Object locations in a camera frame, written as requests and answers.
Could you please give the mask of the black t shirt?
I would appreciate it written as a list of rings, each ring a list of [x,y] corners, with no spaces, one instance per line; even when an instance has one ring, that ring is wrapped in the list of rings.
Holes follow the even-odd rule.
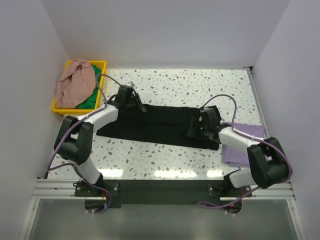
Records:
[[[116,121],[97,130],[96,135],[196,149],[219,149],[219,144],[213,140],[202,139],[199,135],[187,136],[192,118],[200,117],[199,108],[149,104],[144,107],[146,112],[135,116],[120,115]]]

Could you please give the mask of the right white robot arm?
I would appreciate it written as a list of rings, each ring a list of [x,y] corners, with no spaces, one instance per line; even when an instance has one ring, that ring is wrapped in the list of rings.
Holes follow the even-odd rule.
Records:
[[[242,187],[257,185],[262,189],[285,182],[292,167],[279,141],[270,137],[250,136],[229,123],[221,122],[220,113],[213,107],[204,109],[190,118],[186,136],[209,144],[231,146],[248,157],[249,167],[224,176],[223,192],[235,196]]]

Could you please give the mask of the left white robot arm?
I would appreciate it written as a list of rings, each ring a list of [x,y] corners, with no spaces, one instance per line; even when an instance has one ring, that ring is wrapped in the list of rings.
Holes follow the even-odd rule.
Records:
[[[64,117],[48,166],[59,155],[72,165],[77,175],[86,183],[86,191],[92,196],[99,196],[104,190],[104,184],[103,175],[91,160],[94,133],[119,117],[131,117],[146,111],[134,88],[120,85],[117,94],[98,109],[77,117]]]

